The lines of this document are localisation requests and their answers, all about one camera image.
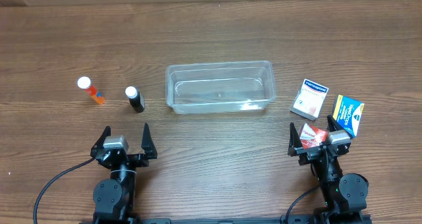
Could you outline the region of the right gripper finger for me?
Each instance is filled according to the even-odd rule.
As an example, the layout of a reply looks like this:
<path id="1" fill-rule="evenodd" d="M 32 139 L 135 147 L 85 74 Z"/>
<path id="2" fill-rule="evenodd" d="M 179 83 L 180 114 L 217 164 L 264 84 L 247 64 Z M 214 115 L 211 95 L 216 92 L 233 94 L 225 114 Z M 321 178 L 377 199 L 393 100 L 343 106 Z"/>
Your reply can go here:
<path id="1" fill-rule="evenodd" d="M 303 149 L 303 145 L 299 138 L 297 129 L 294 123 L 289 124 L 289 146 L 287 154 L 291 157 L 296 156 L 300 150 Z"/>
<path id="2" fill-rule="evenodd" d="M 327 116 L 328 121 L 328 129 L 330 132 L 336 132 L 339 130 L 343 130 L 344 128 L 337 122 L 336 119 L 333 118 L 332 115 Z"/>

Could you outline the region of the orange bottle white cap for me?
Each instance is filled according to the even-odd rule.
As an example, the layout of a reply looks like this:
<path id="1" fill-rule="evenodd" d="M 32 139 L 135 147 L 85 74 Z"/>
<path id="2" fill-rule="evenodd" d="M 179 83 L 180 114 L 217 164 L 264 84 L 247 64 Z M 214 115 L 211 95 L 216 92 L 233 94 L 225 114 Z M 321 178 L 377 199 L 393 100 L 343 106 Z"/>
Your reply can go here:
<path id="1" fill-rule="evenodd" d="M 83 89 L 97 104 L 102 105 L 105 103 L 105 98 L 91 83 L 91 79 L 89 79 L 87 76 L 80 77 L 76 84 L 80 89 Z"/>

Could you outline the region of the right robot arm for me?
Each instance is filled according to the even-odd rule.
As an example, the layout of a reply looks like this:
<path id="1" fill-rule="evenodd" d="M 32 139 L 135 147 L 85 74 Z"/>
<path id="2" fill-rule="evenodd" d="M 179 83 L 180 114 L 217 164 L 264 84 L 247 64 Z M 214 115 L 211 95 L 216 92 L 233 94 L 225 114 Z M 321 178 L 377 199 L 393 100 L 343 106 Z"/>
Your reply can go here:
<path id="1" fill-rule="evenodd" d="M 363 215 L 367 207 L 368 180 L 357 173 L 343 174 L 338 158 L 349 152 L 352 136 L 331 116 L 327 116 L 329 133 L 316 147 L 306 148 L 299 139 L 293 123 L 289 125 L 287 154 L 297 156 L 300 165 L 311 166 L 318 185 L 298 197 L 281 216 L 281 223 L 360 224 L 371 223 L 370 215 Z M 321 190 L 325 206 L 314 209 L 312 214 L 293 215 L 294 206 L 308 194 Z"/>

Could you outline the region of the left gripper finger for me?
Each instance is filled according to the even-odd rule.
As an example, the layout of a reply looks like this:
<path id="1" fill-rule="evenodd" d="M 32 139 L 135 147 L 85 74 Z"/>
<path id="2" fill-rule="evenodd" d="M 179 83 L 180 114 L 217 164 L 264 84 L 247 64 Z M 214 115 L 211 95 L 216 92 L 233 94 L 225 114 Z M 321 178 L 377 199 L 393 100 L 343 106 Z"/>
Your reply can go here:
<path id="1" fill-rule="evenodd" d="M 144 130 L 142 133 L 141 148 L 144 150 L 144 154 L 147 159 L 156 159 L 158 152 L 152 141 L 150 129 L 147 123 L 144 124 Z"/>
<path id="2" fill-rule="evenodd" d="M 98 152 L 104 148 L 104 141 L 105 139 L 111 135 L 111 128 L 110 126 L 106 126 L 102 135 L 98 138 L 95 144 L 92 146 L 90 151 L 91 157 L 96 157 Z"/>

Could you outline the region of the blue yellow VapoDrops box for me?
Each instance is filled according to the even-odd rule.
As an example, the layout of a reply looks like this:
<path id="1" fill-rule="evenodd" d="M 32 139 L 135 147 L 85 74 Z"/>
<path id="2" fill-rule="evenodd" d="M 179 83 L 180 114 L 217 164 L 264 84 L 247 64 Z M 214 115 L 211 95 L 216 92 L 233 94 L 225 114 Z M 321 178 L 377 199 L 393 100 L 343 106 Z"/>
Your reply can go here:
<path id="1" fill-rule="evenodd" d="M 364 103 L 343 95 L 334 100 L 332 116 L 353 138 L 358 134 L 364 106 Z"/>

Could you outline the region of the black bottle white cap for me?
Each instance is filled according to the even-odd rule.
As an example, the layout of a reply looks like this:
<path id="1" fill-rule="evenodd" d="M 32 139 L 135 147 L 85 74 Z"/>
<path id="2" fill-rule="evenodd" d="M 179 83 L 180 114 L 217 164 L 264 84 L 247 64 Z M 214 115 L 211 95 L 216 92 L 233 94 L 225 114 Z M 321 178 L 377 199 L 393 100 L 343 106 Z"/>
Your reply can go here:
<path id="1" fill-rule="evenodd" d="M 129 99 L 129 103 L 137 113 L 142 113 L 145 110 L 144 98 L 134 86 L 128 86 L 125 89 L 125 94 Z"/>

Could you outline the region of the red Panadol box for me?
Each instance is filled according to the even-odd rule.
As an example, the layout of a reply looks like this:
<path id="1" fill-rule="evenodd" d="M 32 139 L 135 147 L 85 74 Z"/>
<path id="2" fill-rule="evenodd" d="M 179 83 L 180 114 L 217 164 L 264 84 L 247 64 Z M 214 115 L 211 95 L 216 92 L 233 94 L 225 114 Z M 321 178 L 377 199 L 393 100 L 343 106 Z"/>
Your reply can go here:
<path id="1" fill-rule="evenodd" d="M 320 146 L 326 140 L 328 132 L 305 123 L 299 133 L 299 139 L 304 149 Z"/>

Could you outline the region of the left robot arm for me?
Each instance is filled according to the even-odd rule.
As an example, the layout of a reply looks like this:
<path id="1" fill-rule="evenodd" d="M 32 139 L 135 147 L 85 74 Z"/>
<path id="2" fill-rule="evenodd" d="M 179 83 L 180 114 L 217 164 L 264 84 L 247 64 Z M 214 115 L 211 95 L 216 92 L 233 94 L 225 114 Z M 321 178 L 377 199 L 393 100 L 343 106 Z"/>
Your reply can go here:
<path id="1" fill-rule="evenodd" d="M 148 124 L 144 125 L 140 154 L 129 154 L 129 145 L 123 135 L 112 136 L 107 126 L 92 146 L 90 155 L 99 165 L 110 170 L 110 178 L 94 188 L 94 223 L 142 223 L 134 212 L 136 169 L 149 166 L 158 156 Z"/>

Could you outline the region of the white Hansaplast plaster box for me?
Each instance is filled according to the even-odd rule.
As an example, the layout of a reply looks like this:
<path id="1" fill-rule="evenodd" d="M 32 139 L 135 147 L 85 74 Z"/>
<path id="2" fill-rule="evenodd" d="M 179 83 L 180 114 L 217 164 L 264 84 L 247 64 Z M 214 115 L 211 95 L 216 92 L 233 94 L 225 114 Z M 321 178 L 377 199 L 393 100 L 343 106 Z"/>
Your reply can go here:
<path id="1" fill-rule="evenodd" d="M 315 121 L 329 88 L 309 79 L 304 79 L 293 101 L 290 111 L 311 121 Z"/>

